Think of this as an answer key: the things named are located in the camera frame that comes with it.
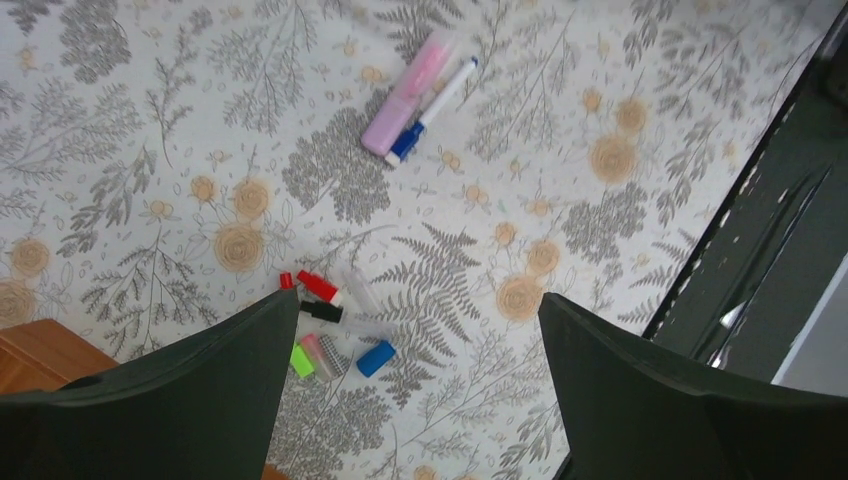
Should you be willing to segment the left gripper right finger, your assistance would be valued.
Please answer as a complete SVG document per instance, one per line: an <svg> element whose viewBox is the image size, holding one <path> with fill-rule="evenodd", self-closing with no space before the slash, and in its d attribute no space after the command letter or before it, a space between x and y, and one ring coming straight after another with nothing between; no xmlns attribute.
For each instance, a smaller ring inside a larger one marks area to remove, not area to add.
<svg viewBox="0 0 848 480"><path fill-rule="evenodd" d="M843 479L847 401L719 370L556 293L538 310L579 479Z"/></svg>

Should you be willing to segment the blue marker cap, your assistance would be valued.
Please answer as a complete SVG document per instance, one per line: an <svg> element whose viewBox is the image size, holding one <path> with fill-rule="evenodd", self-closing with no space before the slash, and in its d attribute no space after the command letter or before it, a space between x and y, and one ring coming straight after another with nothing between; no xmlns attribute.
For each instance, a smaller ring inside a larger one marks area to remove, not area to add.
<svg viewBox="0 0 848 480"><path fill-rule="evenodd" d="M356 367L363 376L370 378L395 355L395 348L388 341L382 340L356 361Z"/></svg>

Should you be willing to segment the translucent pink pen cap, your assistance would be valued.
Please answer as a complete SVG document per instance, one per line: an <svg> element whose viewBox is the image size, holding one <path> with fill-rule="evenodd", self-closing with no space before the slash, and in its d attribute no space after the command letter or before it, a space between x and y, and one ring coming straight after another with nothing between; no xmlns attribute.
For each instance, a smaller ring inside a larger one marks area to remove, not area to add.
<svg viewBox="0 0 848 480"><path fill-rule="evenodd" d="M300 346L304 350L319 379L333 381L338 376L337 369L315 334L302 337Z"/></svg>

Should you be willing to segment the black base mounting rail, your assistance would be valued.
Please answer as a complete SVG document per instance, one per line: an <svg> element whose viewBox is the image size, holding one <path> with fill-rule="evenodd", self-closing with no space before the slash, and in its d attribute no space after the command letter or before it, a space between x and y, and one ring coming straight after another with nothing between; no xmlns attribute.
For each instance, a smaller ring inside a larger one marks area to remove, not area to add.
<svg viewBox="0 0 848 480"><path fill-rule="evenodd" d="M832 20L638 335L847 401L847 14Z"/></svg>

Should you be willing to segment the white pen blue cap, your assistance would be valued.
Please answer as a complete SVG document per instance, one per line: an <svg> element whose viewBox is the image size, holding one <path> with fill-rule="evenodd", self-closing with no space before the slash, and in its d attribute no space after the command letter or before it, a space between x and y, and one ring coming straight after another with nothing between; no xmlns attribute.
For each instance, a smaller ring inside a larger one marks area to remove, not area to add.
<svg viewBox="0 0 848 480"><path fill-rule="evenodd" d="M448 101L458 92L466 79L477 69L478 64L479 59L476 56L470 57L454 73L417 120L399 135L389 152L383 157L383 160L389 166L396 168L406 160L420 137L427 131Z"/></svg>

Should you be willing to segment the clear pen cap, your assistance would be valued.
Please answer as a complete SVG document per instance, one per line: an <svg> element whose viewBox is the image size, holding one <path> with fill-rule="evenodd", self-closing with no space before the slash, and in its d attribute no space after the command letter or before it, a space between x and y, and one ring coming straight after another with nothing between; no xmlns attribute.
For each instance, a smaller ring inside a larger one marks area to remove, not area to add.
<svg viewBox="0 0 848 480"><path fill-rule="evenodd" d="M389 340L397 329L393 323L376 321L361 314L344 317L340 326L351 334L382 340Z"/></svg>
<svg viewBox="0 0 848 480"><path fill-rule="evenodd" d="M379 299L370 281L360 269L350 268L344 270L342 271L342 278L353 301L363 313L376 315L381 311Z"/></svg>

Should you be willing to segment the pink highlighter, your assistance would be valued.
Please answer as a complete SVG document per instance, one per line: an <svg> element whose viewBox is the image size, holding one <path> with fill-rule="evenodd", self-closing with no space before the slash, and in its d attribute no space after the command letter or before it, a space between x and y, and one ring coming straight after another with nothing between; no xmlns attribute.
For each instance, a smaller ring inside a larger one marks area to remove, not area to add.
<svg viewBox="0 0 848 480"><path fill-rule="evenodd" d="M456 42L457 35L448 30L436 30L427 37L361 136L366 150L379 157L389 153L450 60Z"/></svg>

